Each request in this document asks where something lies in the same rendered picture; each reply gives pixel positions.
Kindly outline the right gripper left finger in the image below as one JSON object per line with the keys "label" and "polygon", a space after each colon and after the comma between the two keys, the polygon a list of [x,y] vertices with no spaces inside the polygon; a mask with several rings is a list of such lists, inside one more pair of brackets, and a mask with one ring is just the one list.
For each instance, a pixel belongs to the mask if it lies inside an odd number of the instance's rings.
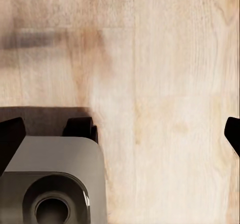
{"label": "right gripper left finger", "polygon": [[0,177],[26,136],[22,117],[0,122]]}

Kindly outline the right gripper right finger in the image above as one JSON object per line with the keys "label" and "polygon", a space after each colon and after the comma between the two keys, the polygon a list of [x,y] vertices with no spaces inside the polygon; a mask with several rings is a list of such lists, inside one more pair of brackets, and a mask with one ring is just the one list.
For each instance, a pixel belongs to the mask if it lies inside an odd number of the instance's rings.
{"label": "right gripper right finger", "polygon": [[240,157],[240,118],[228,118],[224,135]]}

